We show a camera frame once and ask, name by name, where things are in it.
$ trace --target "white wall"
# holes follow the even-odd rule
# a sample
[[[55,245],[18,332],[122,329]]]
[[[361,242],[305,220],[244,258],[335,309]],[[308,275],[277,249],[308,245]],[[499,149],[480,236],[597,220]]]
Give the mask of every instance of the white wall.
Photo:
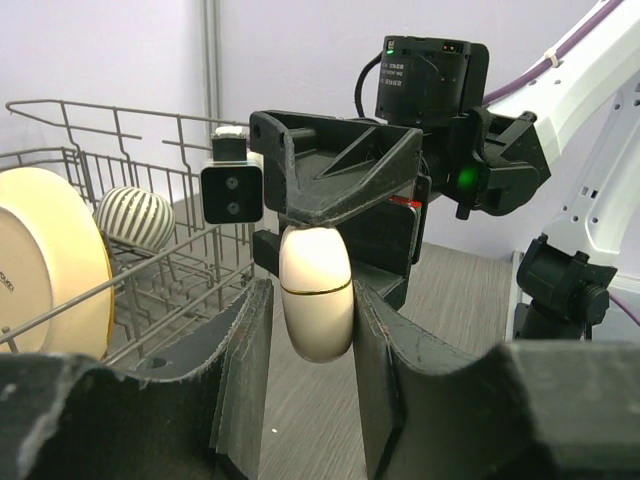
[[[385,35],[449,37],[486,44],[488,89],[518,76],[596,0],[228,0],[221,2],[221,115],[246,120],[280,109],[355,116],[353,86]],[[377,70],[365,85],[365,111],[375,105]],[[446,199],[430,207],[425,240],[494,258],[526,249],[560,207],[605,119],[601,111],[579,132],[534,201],[514,214],[454,218]],[[623,245],[619,268],[640,276],[640,214]]]
[[[10,100],[51,98],[203,115],[201,52],[194,0],[3,0],[0,152],[68,144],[61,129],[10,116],[4,109]],[[32,111],[61,120],[59,109]],[[112,118],[109,112],[70,111],[70,120],[83,126],[113,130]],[[178,140],[173,121],[124,115],[123,128],[144,137],[126,144],[134,160],[182,168],[177,148],[161,143]],[[186,130],[187,141],[206,144],[203,125]],[[121,156],[113,137],[78,139],[83,149]],[[201,156],[190,161],[197,165]],[[166,195],[168,185],[157,187]]]

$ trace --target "dishwasher rack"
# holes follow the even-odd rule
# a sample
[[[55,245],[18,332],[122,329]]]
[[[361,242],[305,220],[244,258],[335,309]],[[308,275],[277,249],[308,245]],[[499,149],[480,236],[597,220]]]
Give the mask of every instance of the dishwasher rack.
[[[113,288],[115,324],[102,361],[116,368],[131,368],[199,323],[213,318],[254,276],[251,241],[255,225],[205,224],[198,199],[201,168],[194,166],[197,162],[190,158],[210,156],[208,138],[215,127],[246,124],[63,100],[9,102],[6,108],[48,126],[42,128],[62,130],[69,145],[0,154],[0,172],[25,166],[51,169],[76,188],[92,211],[112,188],[144,188],[170,202],[176,213],[176,228],[158,254],[119,244],[102,232],[113,278],[18,329],[9,331],[0,325],[0,344],[8,343],[10,350],[17,353],[14,339],[18,335],[100,291]],[[79,110],[85,123],[73,122],[72,114]],[[58,119],[46,118],[45,111],[49,114],[53,111]],[[106,114],[107,121],[103,122],[106,126],[87,126],[94,114],[103,120]],[[124,127],[125,117],[133,125],[131,129]],[[175,147],[179,166],[133,160],[135,154],[130,153],[130,145],[143,137],[131,131],[135,126],[144,126],[149,119],[163,123],[163,134],[174,135],[161,139],[160,143]],[[202,142],[188,142],[188,131],[201,132],[201,136],[196,136]],[[95,137],[115,140],[117,152],[94,153],[83,147],[85,141],[92,143],[89,140]]]

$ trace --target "camera lens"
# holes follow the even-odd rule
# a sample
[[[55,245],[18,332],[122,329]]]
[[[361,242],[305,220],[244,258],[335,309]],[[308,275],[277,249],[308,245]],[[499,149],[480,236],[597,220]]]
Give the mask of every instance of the camera lens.
[[[229,205],[227,205],[227,210],[231,215],[235,215],[240,211],[240,205],[238,205],[236,202],[231,202]]]
[[[238,186],[238,179],[236,177],[229,177],[227,178],[227,188],[229,190],[233,190],[235,188],[237,188]]]

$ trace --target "white bowl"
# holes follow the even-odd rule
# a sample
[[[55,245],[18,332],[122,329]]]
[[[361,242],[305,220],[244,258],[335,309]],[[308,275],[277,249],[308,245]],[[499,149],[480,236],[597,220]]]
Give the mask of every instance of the white bowl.
[[[136,187],[109,190],[100,201],[95,218],[109,238],[152,253],[167,244],[176,227],[169,202]]]
[[[11,330],[111,278],[100,231],[65,179],[27,167],[0,174],[0,271],[0,328]],[[18,335],[18,350],[102,358],[113,300],[113,289],[103,290]]]

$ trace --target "gold stripe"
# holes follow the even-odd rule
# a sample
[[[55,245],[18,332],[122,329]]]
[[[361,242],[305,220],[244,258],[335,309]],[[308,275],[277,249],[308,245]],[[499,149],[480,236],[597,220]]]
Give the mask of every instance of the gold stripe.
[[[349,285],[351,285],[351,279],[349,279],[344,285],[340,285],[339,287],[331,288],[329,290],[322,290],[320,292],[302,292],[299,290],[289,290],[288,288],[283,287],[282,284],[280,284],[280,288],[282,288],[285,292],[290,293],[291,295],[312,297],[315,295],[326,295],[327,293],[339,292],[340,290],[347,288]]]

